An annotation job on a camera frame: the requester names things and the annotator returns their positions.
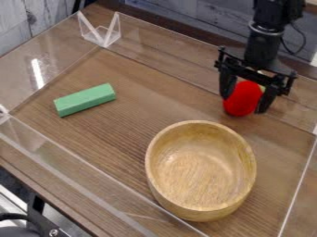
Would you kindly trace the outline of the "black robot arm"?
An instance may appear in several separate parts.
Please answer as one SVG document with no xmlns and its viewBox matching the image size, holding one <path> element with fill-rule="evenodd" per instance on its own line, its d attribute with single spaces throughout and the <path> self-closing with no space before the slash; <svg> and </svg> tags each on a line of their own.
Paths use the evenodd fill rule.
<svg viewBox="0 0 317 237">
<path fill-rule="evenodd" d="M 254 0 L 254 17 L 249 21 L 246 47 L 221 46 L 214 67 L 220 72 L 220 95 L 224 109 L 233 117 L 268 111 L 273 101 L 292 91 L 297 72 L 282 64 L 277 53 L 280 46 L 292 55 L 301 52 L 307 43 L 292 51 L 284 41 L 285 28 L 304 17 L 307 0 Z"/>
</svg>

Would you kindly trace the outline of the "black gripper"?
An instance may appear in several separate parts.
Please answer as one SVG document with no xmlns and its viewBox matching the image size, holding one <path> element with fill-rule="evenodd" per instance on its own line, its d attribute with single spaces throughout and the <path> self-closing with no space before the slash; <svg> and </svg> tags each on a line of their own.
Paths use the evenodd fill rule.
<svg viewBox="0 0 317 237">
<path fill-rule="evenodd" d="M 220 46 L 218 53 L 214 67 L 220 72 L 221 96 L 226 99 L 233 94 L 238 78 L 256 82 L 265 87 L 256 113 L 265 113 L 276 97 L 290 93 L 297 72 L 277 58 L 266 67 L 257 67 L 244 60 L 244 49 L 240 47 Z"/>
</svg>

